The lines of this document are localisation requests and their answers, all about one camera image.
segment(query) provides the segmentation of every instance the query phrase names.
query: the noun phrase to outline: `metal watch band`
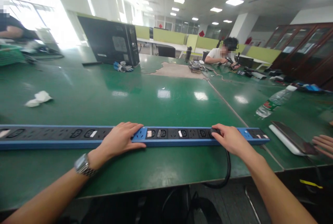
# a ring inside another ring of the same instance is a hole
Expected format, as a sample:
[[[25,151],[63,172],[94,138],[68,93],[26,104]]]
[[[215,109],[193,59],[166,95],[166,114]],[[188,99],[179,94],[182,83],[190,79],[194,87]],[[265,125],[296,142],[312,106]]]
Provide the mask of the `metal watch band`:
[[[87,167],[84,170],[82,170],[81,174],[88,176],[88,177],[93,177],[94,174],[96,174],[96,172],[97,172],[97,170]]]

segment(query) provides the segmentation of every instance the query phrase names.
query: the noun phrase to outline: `water bottle label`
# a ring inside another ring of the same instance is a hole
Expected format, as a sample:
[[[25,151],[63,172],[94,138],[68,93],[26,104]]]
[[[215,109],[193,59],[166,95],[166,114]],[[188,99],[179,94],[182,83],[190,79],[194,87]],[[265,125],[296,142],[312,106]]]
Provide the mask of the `water bottle label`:
[[[270,100],[267,100],[267,102],[265,102],[263,106],[264,106],[264,108],[266,108],[269,111],[275,111],[281,105],[278,105]]]

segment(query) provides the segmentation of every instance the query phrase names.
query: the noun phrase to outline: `smartphone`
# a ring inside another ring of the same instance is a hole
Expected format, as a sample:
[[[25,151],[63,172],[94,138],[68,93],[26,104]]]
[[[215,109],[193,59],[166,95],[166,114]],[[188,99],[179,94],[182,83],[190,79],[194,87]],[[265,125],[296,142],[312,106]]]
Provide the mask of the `smartphone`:
[[[290,127],[282,122],[272,121],[273,125],[303,154],[318,155],[317,150],[313,144],[304,141],[298,134],[296,134]]]

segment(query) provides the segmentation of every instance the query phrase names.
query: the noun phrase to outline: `green basket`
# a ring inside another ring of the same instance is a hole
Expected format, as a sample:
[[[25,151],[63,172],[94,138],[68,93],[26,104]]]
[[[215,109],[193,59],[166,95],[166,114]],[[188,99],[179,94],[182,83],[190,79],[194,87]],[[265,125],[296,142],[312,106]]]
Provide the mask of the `green basket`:
[[[24,56],[20,51],[21,48],[15,45],[0,44],[0,66],[24,61]]]

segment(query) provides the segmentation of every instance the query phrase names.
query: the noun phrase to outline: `white t-shirt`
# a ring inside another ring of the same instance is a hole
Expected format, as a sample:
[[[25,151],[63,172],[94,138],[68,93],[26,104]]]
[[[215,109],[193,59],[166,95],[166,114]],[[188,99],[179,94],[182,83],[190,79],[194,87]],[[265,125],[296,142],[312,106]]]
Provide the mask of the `white t-shirt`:
[[[222,56],[221,56],[221,49],[220,49],[220,48],[214,48],[214,49],[212,49],[212,50],[208,53],[207,56],[210,56],[211,58],[221,58],[221,57],[222,57]],[[228,54],[228,57],[232,60],[233,63],[235,62],[235,58],[234,58],[234,56],[235,56],[235,53],[230,52],[230,53]],[[222,64],[222,65],[230,66],[231,63],[230,63],[230,62],[226,62],[226,63],[224,63],[224,64]]]

